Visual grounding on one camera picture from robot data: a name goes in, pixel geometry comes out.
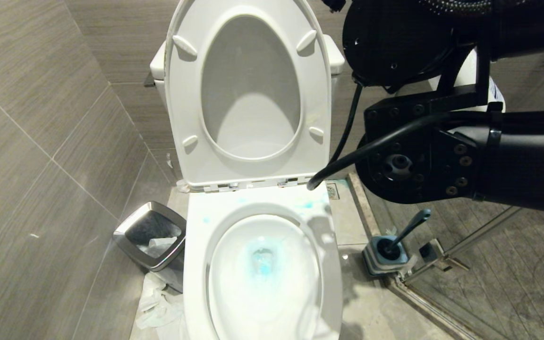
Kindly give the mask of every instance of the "black cable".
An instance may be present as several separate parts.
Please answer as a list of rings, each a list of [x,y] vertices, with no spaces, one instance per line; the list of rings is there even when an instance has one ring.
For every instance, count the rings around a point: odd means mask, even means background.
[[[343,151],[343,147],[348,141],[349,132],[352,129],[352,124],[354,123],[354,117],[356,116],[356,108],[358,107],[358,100],[360,99],[360,93],[362,93],[362,85],[356,84],[356,90],[354,91],[354,98],[352,98],[352,107],[350,107],[349,109],[348,122],[346,122],[346,128],[343,130],[343,135],[341,136],[341,140],[339,140],[339,145],[337,145],[337,149],[335,149],[335,153],[333,153],[333,157],[331,157],[331,160],[329,161],[328,164],[331,164],[334,161],[337,161],[337,159],[339,158],[339,155],[341,155],[341,151]]]
[[[328,164],[326,167],[323,168],[323,170],[316,172],[316,174],[312,176],[312,178],[308,181],[307,188],[308,190],[316,189],[316,187],[318,187],[318,185],[320,185],[320,183],[322,183],[322,181],[324,181],[326,177],[334,174],[337,171],[347,168],[348,166],[356,163],[357,161],[360,161],[361,159],[368,157],[371,153],[373,153],[373,151],[379,149],[382,146],[400,140],[400,138],[404,138],[406,135],[413,133],[419,129],[425,128],[432,124],[436,124],[438,122],[442,122],[443,120],[447,120],[452,116],[458,115],[459,111],[441,112],[432,114],[430,116],[421,117],[419,119],[413,120],[410,123],[402,125],[391,133],[377,138],[376,140],[363,145],[361,148],[356,149],[354,152],[348,153],[348,155],[346,155],[345,157],[342,157],[341,159],[338,159],[337,161]]]

